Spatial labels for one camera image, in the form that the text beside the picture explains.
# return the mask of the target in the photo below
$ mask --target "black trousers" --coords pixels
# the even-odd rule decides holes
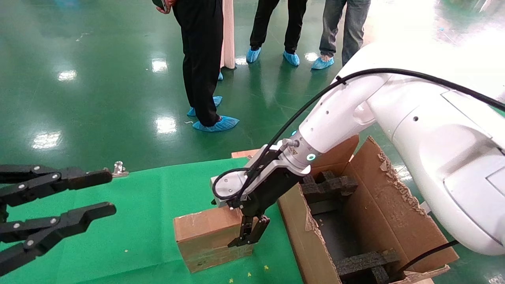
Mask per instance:
[[[254,26],[250,38],[252,50],[257,50],[265,42],[267,38],[268,22],[270,16],[279,0],[259,0],[256,16],[254,18]],[[288,53],[294,54],[298,41],[300,40],[301,25],[305,10],[307,9],[307,0],[288,0],[287,9],[289,21],[284,38],[284,47]]]
[[[221,67],[223,2],[178,0],[173,9],[181,26],[182,72],[189,105],[203,126],[214,126],[219,121],[212,96]]]

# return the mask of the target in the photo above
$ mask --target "phone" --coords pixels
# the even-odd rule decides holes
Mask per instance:
[[[163,9],[163,11],[168,12],[167,4],[165,4],[165,0],[153,0],[153,4]]]

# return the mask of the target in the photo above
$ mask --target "person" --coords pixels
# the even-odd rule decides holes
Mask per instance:
[[[222,0],[163,0],[168,14],[173,9],[181,26],[184,60],[184,87],[191,106],[188,116],[196,116],[193,127],[207,132],[232,129],[238,119],[220,116],[216,106],[222,97],[214,97],[221,65],[223,44]]]
[[[250,37],[250,49],[247,52],[246,61],[253,63],[258,59],[261,52],[261,46],[267,38],[268,22],[270,16],[279,0],[259,0],[254,25]],[[307,9],[307,0],[288,0],[287,8],[289,20],[284,38],[284,58],[293,66],[300,65],[300,58],[295,53],[298,41],[300,40],[301,26],[305,10]]]
[[[314,61],[312,69],[327,68],[335,61],[337,52],[336,37],[338,22],[347,2],[344,22],[344,41],[342,47],[342,66],[360,50],[363,45],[363,25],[368,15],[371,0],[326,0],[323,12],[323,34],[319,44],[321,56]]]

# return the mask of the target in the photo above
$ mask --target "black cable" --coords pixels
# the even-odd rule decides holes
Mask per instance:
[[[364,75],[372,75],[372,74],[383,74],[383,73],[389,73],[389,74],[400,74],[400,75],[406,75],[406,76],[411,76],[411,77],[416,77],[420,79],[424,79],[454,90],[457,90],[459,92],[462,92],[464,94],[467,94],[481,102],[484,102],[490,106],[493,106],[499,110],[505,111],[505,104],[487,97],[479,92],[476,92],[474,90],[468,89],[466,87],[463,87],[461,85],[458,85],[456,83],[428,75],[425,73],[421,72],[416,72],[416,71],[411,71],[411,70],[405,70],[405,69],[396,69],[396,68],[374,68],[374,69],[367,69],[367,70],[362,70],[358,71],[355,73],[352,73],[350,75],[347,75],[343,78],[337,77],[337,81],[329,85],[328,87],[324,88],[321,92],[319,92],[317,95],[315,95],[312,99],[310,99],[302,108],[300,108],[282,127],[281,129],[275,134],[275,136],[270,140],[270,142],[267,144],[267,147],[261,152],[260,156],[256,160],[256,162],[253,163],[253,165],[250,168],[247,168],[247,171],[249,172],[247,179],[245,180],[242,188],[240,191],[236,192],[235,194],[232,194],[230,196],[227,196],[225,198],[221,198],[218,196],[218,198],[221,199],[231,199],[235,196],[241,196],[245,189],[256,179],[261,171],[266,167],[266,165],[263,168],[259,168],[260,162],[262,159],[265,157],[266,153],[270,149],[270,147],[277,141],[277,139],[283,134],[283,132],[297,119],[311,104],[313,104],[316,100],[318,100],[320,97],[322,97],[324,94],[326,94],[328,91],[334,89],[335,87],[339,86],[340,84],[346,84],[347,81],[354,79],[356,77],[364,76]],[[220,178],[218,177],[213,185],[212,185],[212,191],[215,193],[216,192],[216,183]]]
[[[226,199],[230,199],[230,196],[233,196],[233,195],[230,195],[230,196],[221,196],[219,195],[217,192],[216,192],[216,184],[218,182],[218,180],[220,180],[223,176],[229,174],[229,173],[232,173],[232,172],[239,172],[239,171],[249,171],[249,168],[236,168],[236,169],[231,169],[231,170],[227,170],[225,172],[223,172],[222,174],[218,175],[218,177],[216,178],[216,180],[214,181],[214,183],[212,184],[212,193],[214,193],[214,196],[216,196],[217,198],[221,199],[221,200],[226,200]]]
[[[438,247],[436,247],[436,248],[434,248],[434,249],[432,249],[432,250],[429,250],[429,251],[425,252],[424,254],[422,254],[422,255],[420,255],[420,256],[418,256],[418,257],[416,257],[415,259],[413,259],[413,260],[409,261],[406,265],[402,266],[400,269],[398,269],[398,271],[397,271],[397,272],[393,273],[393,274],[391,275],[391,277],[389,277],[389,279],[388,279],[388,280],[386,280],[386,281],[384,281],[382,284],[389,284],[390,282],[397,281],[397,279],[396,279],[396,278],[397,278],[397,277],[400,277],[400,276],[401,276],[401,274],[402,274],[402,273],[403,273],[403,272],[404,272],[407,268],[411,267],[411,266],[412,266],[412,265],[414,265],[416,262],[420,261],[421,259],[423,259],[423,258],[425,258],[425,257],[427,257],[427,256],[429,256],[429,255],[432,255],[432,254],[434,254],[434,253],[436,253],[436,252],[439,252],[439,251],[441,251],[441,250],[444,250],[444,249],[446,249],[446,248],[450,248],[450,247],[455,246],[455,245],[457,245],[457,244],[459,244],[459,243],[460,243],[460,242],[458,242],[458,241],[454,240],[454,241],[452,241],[452,242],[448,242],[447,244],[443,244],[443,245],[441,245],[441,246],[438,246]]]

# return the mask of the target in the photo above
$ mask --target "open cardboard box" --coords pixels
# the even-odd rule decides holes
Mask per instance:
[[[358,188],[343,205],[343,216],[357,238],[360,253],[390,249],[398,253],[400,261],[386,268],[391,273],[447,243],[447,239],[397,178],[391,162],[371,137],[352,156],[358,142],[359,137],[353,136],[319,157],[311,174],[331,170],[336,176],[355,179]],[[291,188],[278,203],[304,282],[342,283],[300,185]],[[396,283],[414,283],[440,275],[449,270],[447,263],[457,259],[452,248],[445,249],[414,264],[405,272],[407,277]]]

